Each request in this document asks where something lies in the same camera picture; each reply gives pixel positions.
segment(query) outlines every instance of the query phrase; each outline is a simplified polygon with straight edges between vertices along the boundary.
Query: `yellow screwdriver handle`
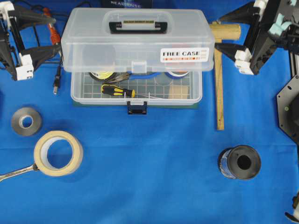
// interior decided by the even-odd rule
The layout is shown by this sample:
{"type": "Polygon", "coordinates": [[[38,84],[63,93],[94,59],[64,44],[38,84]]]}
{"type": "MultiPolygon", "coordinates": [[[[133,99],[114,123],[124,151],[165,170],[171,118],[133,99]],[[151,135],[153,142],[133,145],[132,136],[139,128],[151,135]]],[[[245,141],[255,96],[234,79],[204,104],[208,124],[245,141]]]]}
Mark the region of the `yellow screwdriver handle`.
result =
{"type": "Polygon", "coordinates": [[[126,97],[135,97],[135,90],[122,89],[116,85],[103,84],[101,92],[110,96],[125,96],[126,93],[126,97]]]}

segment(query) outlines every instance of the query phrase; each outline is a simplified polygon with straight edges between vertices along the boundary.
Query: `clear plastic toolbox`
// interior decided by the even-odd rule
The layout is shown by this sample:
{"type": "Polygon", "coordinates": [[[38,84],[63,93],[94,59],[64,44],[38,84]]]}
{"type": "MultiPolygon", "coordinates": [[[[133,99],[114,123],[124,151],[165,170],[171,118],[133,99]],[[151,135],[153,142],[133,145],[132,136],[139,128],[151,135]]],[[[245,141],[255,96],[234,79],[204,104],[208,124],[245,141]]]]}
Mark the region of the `clear plastic toolbox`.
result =
{"type": "Polygon", "coordinates": [[[202,97],[202,71],[214,66],[214,36],[200,10],[76,8],[61,43],[71,96],[86,105],[193,105],[202,97]],[[159,74],[114,84],[134,89],[135,98],[102,94],[89,75],[127,71],[159,74]],[[182,71],[189,73],[166,75],[182,71]]]}
{"type": "Polygon", "coordinates": [[[201,100],[201,72],[190,72],[181,79],[171,79],[160,73],[151,79],[126,80],[114,85],[121,88],[134,89],[135,98],[109,96],[101,93],[101,82],[90,77],[89,73],[73,73],[71,79],[71,97],[74,101],[85,105],[126,105],[127,101],[148,105],[193,105],[201,100]]]}

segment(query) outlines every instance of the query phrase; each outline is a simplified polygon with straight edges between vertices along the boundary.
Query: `toolbox latch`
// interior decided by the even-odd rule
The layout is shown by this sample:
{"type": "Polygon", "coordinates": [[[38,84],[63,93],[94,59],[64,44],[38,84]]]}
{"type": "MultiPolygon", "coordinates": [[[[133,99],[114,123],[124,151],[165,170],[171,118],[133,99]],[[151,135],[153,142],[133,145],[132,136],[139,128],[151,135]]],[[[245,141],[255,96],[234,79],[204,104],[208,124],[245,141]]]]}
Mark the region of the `toolbox latch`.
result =
{"type": "Polygon", "coordinates": [[[131,102],[128,101],[127,106],[128,106],[128,114],[146,115],[148,103],[144,102],[143,105],[131,105],[131,102]]]}

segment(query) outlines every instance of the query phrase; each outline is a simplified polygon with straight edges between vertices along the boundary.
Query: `white label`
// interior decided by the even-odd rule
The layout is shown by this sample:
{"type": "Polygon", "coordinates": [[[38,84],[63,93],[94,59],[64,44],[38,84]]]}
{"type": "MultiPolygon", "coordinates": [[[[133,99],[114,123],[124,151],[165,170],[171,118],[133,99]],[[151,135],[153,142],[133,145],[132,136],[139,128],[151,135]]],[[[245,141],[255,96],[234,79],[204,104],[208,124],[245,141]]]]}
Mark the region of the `white label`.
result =
{"type": "Polygon", "coordinates": [[[207,62],[209,48],[162,48],[162,63],[207,62]]]}

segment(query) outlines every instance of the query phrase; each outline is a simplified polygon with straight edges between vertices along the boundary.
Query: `duct tape roll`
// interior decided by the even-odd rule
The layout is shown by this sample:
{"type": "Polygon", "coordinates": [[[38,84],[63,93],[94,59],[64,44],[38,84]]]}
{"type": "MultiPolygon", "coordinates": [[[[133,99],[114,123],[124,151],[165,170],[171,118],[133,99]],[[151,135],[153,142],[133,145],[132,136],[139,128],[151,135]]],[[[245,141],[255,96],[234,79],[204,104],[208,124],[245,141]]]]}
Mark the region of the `duct tape roll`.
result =
{"type": "Polygon", "coordinates": [[[31,136],[38,132],[42,127],[41,115],[31,107],[24,107],[17,110],[11,120],[13,130],[22,136],[31,136]],[[31,119],[31,124],[28,127],[23,125],[26,118],[31,119]]]}
{"type": "Polygon", "coordinates": [[[44,174],[49,176],[64,176],[78,169],[83,159],[83,148],[80,142],[71,134],[63,131],[46,133],[37,143],[34,149],[34,162],[44,174]],[[69,163],[62,168],[53,167],[48,160],[50,146],[59,140],[66,140],[72,149],[72,157],[69,163]]]}
{"type": "Polygon", "coordinates": [[[168,71],[165,73],[169,78],[181,79],[189,74],[188,71],[168,71]]]}

